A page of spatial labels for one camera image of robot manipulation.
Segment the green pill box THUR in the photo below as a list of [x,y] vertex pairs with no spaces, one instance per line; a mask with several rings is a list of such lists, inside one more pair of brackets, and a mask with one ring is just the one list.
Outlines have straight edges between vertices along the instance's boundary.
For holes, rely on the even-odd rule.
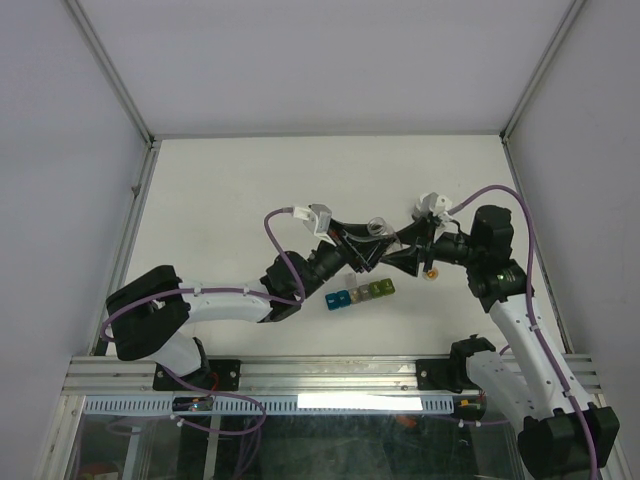
[[396,292],[393,281],[389,278],[383,279],[379,282],[381,294],[384,296],[393,295]]

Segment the clear pill box SAT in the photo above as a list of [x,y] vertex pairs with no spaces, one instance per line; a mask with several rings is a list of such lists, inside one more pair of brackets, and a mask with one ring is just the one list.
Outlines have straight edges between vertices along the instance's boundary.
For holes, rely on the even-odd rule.
[[373,299],[371,289],[368,285],[360,285],[357,289],[357,293],[360,302],[370,301]]

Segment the green pill box SUN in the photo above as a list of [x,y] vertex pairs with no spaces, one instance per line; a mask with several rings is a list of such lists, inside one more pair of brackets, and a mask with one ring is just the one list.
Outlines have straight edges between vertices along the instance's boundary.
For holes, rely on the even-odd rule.
[[385,295],[384,288],[381,282],[372,282],[368,285],[368,287],[372,298],[380,298]]

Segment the teal pill box FRI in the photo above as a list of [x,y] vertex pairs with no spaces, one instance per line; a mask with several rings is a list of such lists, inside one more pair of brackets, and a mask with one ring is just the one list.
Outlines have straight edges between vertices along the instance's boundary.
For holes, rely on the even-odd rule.
[[351,296],[348,290],[341,290],[335,294],[338,308],[345,308],[351,305]]

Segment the teal pill box MON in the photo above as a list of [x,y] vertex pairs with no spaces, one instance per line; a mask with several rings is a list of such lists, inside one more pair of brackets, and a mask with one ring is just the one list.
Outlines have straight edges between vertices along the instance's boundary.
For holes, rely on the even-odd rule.
[[329,311],[334,311],[340,307],[339,297],[335,293],[327,294],[325,302]]

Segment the clear pill jar gold lid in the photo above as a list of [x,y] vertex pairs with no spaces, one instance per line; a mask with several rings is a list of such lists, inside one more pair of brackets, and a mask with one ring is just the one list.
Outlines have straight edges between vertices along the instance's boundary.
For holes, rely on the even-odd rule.
[[367,224],[366,229],[373,237],[391,237],[393,242],[389,245],[387,251],[394,252],[402,248],[394,228],[382,217],[374,217]]

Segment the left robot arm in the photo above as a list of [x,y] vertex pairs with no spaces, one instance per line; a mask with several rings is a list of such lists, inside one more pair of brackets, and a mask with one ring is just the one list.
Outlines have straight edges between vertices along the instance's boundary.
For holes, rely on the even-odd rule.
[[100,337],[115,345],[119,360],[150,359],[184,386],[198,388],[208,380],[210,366],[201,342],[185,336],[183,326],[280,322],[297,313],[343,267],[371,271],[396,241],[380,223],[332,220],[309,256],[279,248],[260,279],[230,286],[186,282],[173,266],[160,265],[107,298]]

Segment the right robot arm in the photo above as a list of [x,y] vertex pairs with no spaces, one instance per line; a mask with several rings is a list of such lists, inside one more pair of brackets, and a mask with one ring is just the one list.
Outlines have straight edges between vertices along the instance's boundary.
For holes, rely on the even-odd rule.
[[403,248],[385,263],[411,275],[435,262],[465,269],[468,286],[505,337],[520,368],[513,373],[495,346],[473,335],[452,344],[446,362],[427,371],[433,385],[460,393],[477,387],[495,401],[517,435],[535,479],[595,479],[620,428],[610,407],[597,406],[547,338],[531,279],[512,257],[510,210],[480,207],[470,233],[447,231],[444,210],[417,209],[398,231]]

